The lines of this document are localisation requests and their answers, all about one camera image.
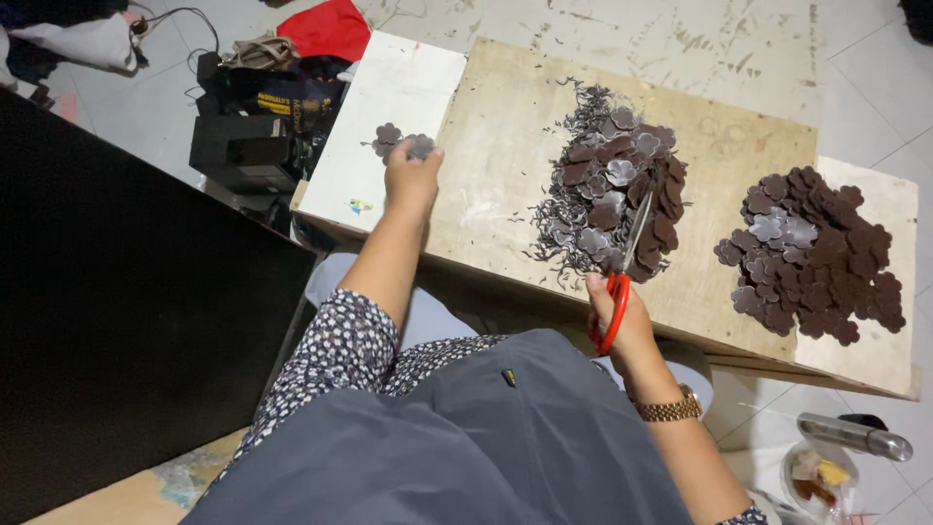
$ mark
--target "woman's left arm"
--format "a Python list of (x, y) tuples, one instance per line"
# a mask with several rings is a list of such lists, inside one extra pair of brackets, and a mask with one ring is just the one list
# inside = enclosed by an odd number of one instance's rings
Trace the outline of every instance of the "woman's left arm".
[(424, 161), (407, 161), (410, 149), (407, 140), (392, 152), (382, 219), (259, 404), (234, 461), (313, 398), (333, 390), (380, 387), (400, 340), (444, 156), (435, 149)]
[(427, 219), (438, 194), (438, 170), (444, 161), (441, 148), (423, 161), (407, 161), (411, 146), (412, 141), (406, 140), (392, 151), (385, 170), (383, 218), (337, 285), (368, 297), (398, 328), (405, 322)]

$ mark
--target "plastic bag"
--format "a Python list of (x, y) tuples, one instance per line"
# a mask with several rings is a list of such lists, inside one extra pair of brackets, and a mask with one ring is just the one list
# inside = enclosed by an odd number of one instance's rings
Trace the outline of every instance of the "plastic bag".
[(223, 68), (223, 81), (250, 115), (287, 115), (302, 138), (328, 135), (340, 110), (345, 82), (337, 75), (351, 62), (333, 56), (305, 57), (286, 71)]

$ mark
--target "wooden board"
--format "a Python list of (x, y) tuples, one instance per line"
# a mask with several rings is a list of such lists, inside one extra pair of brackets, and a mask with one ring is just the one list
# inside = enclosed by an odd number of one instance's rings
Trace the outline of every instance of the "wooden board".
[(556, 82), (567, 77), (606, 86), (648, 123), (675, 129), (677, 156), (689, 163), (683, 198), (693, 206), (676, 226), (680, 248), (663, 275), (637, 288), (658, 327), (707, 346), (792, 361), (793, 336), (778, 337), (732, 309), (729, 291), (737, 274), (718, 262), (712, 248), (744, 227), (738, 208), (749, 185), (813, 163), (816, 130), (795, 122), (480, 39), (439, 135), (447, 159), (426, 251), (587, 300), (582, 284), (571, 289), (574, 278), (561, 283), (565, 290), (554, 280), (553, 264), (522, 254), (537, 230), (511, 221), (530, 218), (528, 208), (550, 185), (549, 160), (569, 139), (554, 125), (577, 105), (572, 84)]

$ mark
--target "woman's right arm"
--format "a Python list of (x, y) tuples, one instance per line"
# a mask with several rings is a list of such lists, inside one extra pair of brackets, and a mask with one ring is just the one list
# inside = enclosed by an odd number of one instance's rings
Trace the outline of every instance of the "woman's right arm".
[[(605, 331), (615, 306), (606, 291), (606, 280), (596, 274), (587, 275), (587, 291), (594, 315)], [(684, 399), (654, 341), (645, 303), (634, 289), (610, 357), (613, 367), (625, 379), (626, 393), (639, 404), (668, 404)], [(647, 425), (693, 521), (712, 525), (749, 510), (752, 502), (748, 494), (719, 456), (716, 443), (699, 420), (687, 418)]]

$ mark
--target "woman's left hand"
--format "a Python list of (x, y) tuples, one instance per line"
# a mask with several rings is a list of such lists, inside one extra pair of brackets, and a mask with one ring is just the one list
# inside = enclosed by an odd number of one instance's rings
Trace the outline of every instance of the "woman's left hand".
[(406, 139), (389, 156), (385, 169), (386, 211), (404, 209), (426, 217), (438, 195), (438, 170), (444, 149), (435, 148), (423, 161), (408, 159), (414, 141)]

